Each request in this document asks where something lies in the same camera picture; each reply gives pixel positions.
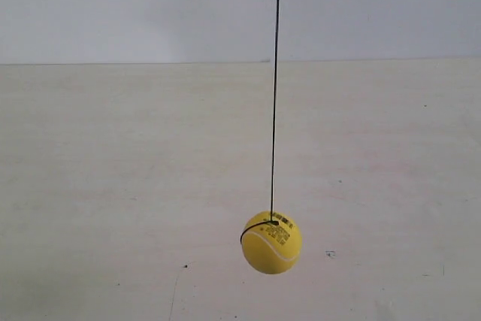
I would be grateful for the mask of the yellow tennis ball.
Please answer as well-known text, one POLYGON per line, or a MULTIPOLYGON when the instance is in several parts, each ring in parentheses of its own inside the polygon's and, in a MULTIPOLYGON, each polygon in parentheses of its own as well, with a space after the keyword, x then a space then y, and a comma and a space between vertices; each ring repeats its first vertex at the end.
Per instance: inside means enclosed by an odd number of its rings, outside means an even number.
POLYGON ((282 274, 298 261, 302 249, 301 230, 283 213, 264 210, 244 226, 240 245, 245 260, 263 274, 282 274))

